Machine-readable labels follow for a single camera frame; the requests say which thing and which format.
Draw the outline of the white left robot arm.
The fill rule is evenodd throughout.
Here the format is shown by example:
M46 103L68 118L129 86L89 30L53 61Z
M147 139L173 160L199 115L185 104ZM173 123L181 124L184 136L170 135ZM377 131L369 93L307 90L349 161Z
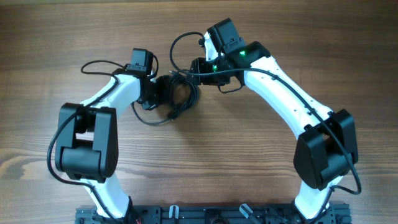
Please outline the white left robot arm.
M118 118L135 103L151 111L168 100L167 78L157 77L159 61L146 49L135 48L131 61L117 64L109 83L81 103L65 103L58 129L47 151L47 167L59 182L84 187L100 223L142 223L141 214L122 189L115 173Z

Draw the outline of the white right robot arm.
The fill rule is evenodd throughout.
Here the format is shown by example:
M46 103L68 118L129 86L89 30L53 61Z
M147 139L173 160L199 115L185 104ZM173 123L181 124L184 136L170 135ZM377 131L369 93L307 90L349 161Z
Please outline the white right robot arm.
M303 221L318 221L332 191L358 161L353 116L334 112L303 91L262 44L245 43L230 18L208 28L199 44L205 57L193 60L190 68L198 84L221 87L235 77L292 130L297 139L293 163L302 180L294 206Z

